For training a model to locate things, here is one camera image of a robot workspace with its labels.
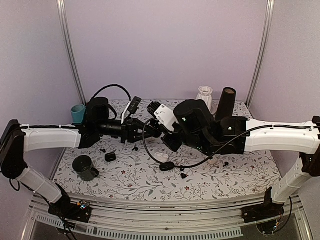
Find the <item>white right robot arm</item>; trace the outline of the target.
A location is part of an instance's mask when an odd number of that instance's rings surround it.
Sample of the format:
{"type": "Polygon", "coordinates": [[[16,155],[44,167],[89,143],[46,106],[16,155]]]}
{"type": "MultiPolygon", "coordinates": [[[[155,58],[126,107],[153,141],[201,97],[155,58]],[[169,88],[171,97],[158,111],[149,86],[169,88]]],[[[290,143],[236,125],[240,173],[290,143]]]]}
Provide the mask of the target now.
{"type": "Polygon", "coordinates": [[[173,190],[175,200],[211,200],[265,193],[259,206],[269,218],[287,198],[318,176],[308,164],[320,149],[320,128],[313,121],[269,122],[234,116],[231,109],[213,116],[202,100],[185,100],[176,110],[152,104],[149,113],[174,152],[190,149],[183,163],[162,162],[165,176],[185,173],[173,190]]]}

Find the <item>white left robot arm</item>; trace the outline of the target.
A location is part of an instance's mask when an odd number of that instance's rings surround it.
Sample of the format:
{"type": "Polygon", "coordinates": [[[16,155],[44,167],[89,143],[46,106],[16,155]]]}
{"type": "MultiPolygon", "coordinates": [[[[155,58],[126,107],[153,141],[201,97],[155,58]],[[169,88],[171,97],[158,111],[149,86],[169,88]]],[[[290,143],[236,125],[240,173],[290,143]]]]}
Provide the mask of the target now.
{"type": "Polygon", "coordinates": [[[16,119],[10,120],[0,139],[1,173],[44,197],[63,217],[70,217],[75,210],[68,194],[29,166],[24,154],[43,149],[86,149],[99,142],[103,135],[120,138],[122,143],[160,137],[159,129],[146,126],[139,119],[111,119],[112,110],[107,98],[95,97],[87,104],[80,124],[29,126],[21,125],[16,119]]]}

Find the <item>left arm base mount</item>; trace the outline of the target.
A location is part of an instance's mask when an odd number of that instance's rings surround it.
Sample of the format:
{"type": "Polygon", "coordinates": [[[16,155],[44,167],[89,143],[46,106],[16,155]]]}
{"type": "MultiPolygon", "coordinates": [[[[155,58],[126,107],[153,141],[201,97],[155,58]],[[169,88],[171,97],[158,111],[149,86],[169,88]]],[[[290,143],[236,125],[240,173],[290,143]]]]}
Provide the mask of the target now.
{"type": "Polygon", "coordinates": [[[56,203],[50,203],[48,213],[63,219],[74,220],[82,223],[88,223],[92,214],[90,202],[80,200],[72,203],[67,192],[56,184],[62,193],[62,197],[56,203]]]}

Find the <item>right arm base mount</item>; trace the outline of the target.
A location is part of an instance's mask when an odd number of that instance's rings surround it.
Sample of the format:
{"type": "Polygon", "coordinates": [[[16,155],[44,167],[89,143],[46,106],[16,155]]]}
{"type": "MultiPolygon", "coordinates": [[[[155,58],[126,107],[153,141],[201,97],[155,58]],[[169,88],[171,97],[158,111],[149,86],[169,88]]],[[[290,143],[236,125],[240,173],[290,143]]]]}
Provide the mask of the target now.
{"type": "Polygon", "coordinates": [[[241,209],[241,217],[245,223],[252,223],[280,216],[284,212],[284,203],[274,203],[272,187],[269,187],[264,193],[264,202],[243,207],[241,209]]]}

